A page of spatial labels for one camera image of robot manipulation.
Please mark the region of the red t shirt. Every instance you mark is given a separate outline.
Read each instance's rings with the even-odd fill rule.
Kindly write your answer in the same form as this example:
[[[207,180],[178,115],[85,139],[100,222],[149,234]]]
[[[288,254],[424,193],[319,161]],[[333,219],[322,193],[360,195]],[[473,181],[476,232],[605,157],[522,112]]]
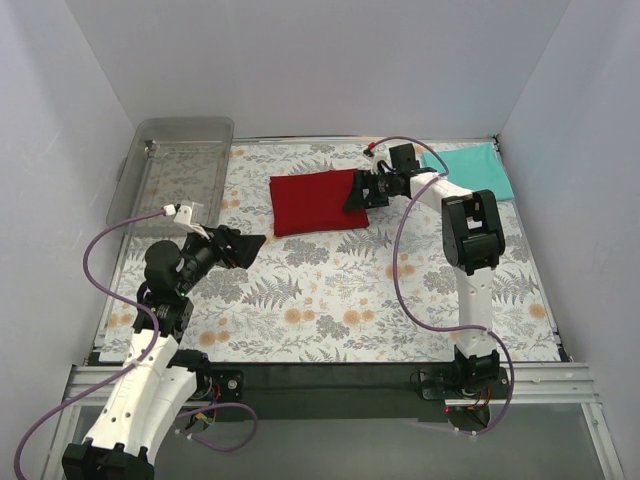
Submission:
[[[354,169],[272,176],[270,195],[277,237],[367,228],[365,210],[344,212]]]

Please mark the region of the clear plastic bin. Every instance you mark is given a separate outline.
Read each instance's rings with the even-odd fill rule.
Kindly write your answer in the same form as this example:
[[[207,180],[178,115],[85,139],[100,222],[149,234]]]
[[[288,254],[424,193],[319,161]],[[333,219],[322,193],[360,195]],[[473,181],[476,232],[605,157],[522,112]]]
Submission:
[[[196,202],[205,226],[218,223],[234,122],[227,117],[161,117],[140,123],[117,174],[106,216],[112,226],[167,204]]]

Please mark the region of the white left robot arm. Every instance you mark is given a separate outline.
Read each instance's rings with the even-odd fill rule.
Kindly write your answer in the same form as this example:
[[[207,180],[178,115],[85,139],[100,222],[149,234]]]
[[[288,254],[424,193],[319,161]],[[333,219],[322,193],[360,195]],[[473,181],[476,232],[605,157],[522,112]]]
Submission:
[[[213,386],[207,356],[179,348],[193,310],[188,295],[215,267],[248,269],[265,240],[221,225],[195,228],[183,245],[160,240],[148,247],[122,374],[84,439],[66,447],[66,478],[153,478],[159,447],[182,406]]]

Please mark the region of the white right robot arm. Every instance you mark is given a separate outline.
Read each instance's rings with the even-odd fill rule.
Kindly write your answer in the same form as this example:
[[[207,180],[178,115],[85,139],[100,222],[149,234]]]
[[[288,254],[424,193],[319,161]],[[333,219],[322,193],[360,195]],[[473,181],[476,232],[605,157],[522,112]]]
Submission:
[[[376,156],[377,142],[363,151],[372,161],[358,170],[343,206],[347,213],[386,207],[403,196],[441,216],[442,248],[452,267],[458,295],[451,377],[445,385],[464,397],[475,397],[500,376],[500,358],[506,348],[493,331],[492,284],[506,244],[497,200],[490,190],[473,191],[450,181],[442,158],[438,169],[424,167],[417,158],[418,141],[396,137],[389,157]]]

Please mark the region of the folded teal t shirt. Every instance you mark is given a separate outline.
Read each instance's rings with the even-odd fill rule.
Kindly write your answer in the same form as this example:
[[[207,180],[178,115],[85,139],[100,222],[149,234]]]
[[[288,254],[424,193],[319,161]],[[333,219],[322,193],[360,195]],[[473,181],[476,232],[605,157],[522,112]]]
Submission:
[[[514,199],[510,181],[492,144],[442,151],[439,156],[449,168],[446,178],[449,183],[471,191],[490,190],[497,201]]]

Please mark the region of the floral tablecloth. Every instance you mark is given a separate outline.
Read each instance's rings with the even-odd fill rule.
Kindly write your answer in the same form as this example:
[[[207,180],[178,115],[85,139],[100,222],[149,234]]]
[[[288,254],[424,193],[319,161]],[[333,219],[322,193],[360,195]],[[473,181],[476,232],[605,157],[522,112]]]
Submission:
[[[219,220],[266,242],[249,270],[215,268],[189,295],[181,347],[219,362],[450,361],[455,334],[418,327],[400,309],[392,251],[408,200],[368,212],[366,229],[279,238],[269,180],[365,168],[358,143],[267,143],[231,148]],[[493,329],[516,362],[559,361],[559,340],[513,201],[498,203],[506,250],[493,281]],[[441,220],[417,203],[402,232],[401,291],[411,312],[439,327],[458,320],[455,276]]]

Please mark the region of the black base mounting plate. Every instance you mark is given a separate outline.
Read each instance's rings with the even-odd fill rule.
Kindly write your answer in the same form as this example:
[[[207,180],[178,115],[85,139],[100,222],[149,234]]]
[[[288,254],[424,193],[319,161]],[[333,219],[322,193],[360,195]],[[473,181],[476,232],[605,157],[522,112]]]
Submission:
[[[465,379],[445,363],[219,363],[196,374],[187,404],[242,402],[261,420],[416,419],[444,423],[450,403],[480,412],[507,398],[509,379]]]

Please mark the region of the aluminium frame rail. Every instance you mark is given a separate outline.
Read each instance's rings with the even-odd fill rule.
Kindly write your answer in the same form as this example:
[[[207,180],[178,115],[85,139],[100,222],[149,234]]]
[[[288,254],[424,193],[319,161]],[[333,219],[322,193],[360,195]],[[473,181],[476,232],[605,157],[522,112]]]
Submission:
[[[73,366],[63,398],[70,398],[120,371],[119,365]],[[592,404],[600,403],[600,394],[586,364],[516,363],[511,403]]]

